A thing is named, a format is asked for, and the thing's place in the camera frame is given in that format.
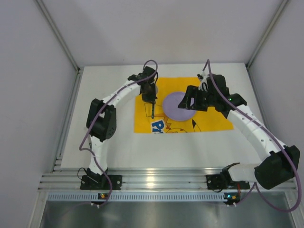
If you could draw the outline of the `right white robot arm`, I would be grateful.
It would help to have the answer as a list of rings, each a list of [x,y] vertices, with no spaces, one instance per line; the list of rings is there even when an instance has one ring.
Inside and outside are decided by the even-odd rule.
[[[206,112],[210,107],[229,120],[256,150],[260,164],[239,162],[223,168],[230,182],[257,182],[270,190],[290,179],[298,167],[300,151],[296,146],[286,146],[274,136],[266,133],[265,126],[251,112],[245,99],[231,94],[222,75],[198,76],[200,86],[187,87],[179,109]]]

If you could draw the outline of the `purple plastic plate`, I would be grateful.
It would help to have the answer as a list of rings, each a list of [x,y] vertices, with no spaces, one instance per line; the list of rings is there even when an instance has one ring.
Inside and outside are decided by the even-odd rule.
[[[167,117],[175,121],[183,122],[191,119],[195,115],[196,111],[194,110],[178,108],[184,96],[184,92],[173,92],[164,98],[162,109]]]

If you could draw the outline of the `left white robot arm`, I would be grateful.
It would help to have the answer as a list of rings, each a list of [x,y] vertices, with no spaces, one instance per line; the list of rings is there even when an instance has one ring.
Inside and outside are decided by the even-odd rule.
[[[118,90],[104,99],[92,100],[86,121],[88,129],[79,149],[91,153],[89,167],[81,177],[81,190],[120,190],[121,175],[108,174],[110,139],[117,129],[117,111],[138,95],[146,103],[155,104],[158,72],[144,66],[142,72],[131,75]]]

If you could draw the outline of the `fork with green handle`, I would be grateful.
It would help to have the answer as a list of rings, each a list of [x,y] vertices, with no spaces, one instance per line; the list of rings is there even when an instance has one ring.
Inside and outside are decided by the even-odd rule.
[[[154,119],[155,101],[152,102],[151,118]]]

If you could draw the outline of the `yellow pikachu cloth placemat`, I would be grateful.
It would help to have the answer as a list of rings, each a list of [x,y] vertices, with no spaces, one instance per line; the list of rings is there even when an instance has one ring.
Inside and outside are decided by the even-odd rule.
[[[173,118],[173,112],[163,111],[163,101],[173,93],[180,93],[184,97],[187,86],[198,86],[199,80],[195,77],[161,77],[156,85],[158,88],[157,100],[154,107],[154,118],[152,104],[145,103],[139,95],[135,98],[134,108],[134,132],[135,133],[200,133],[213,131],[233,130],[230,121],[217,112],[214,107],[206,112],[191,110],[189,115],[181,120]]]

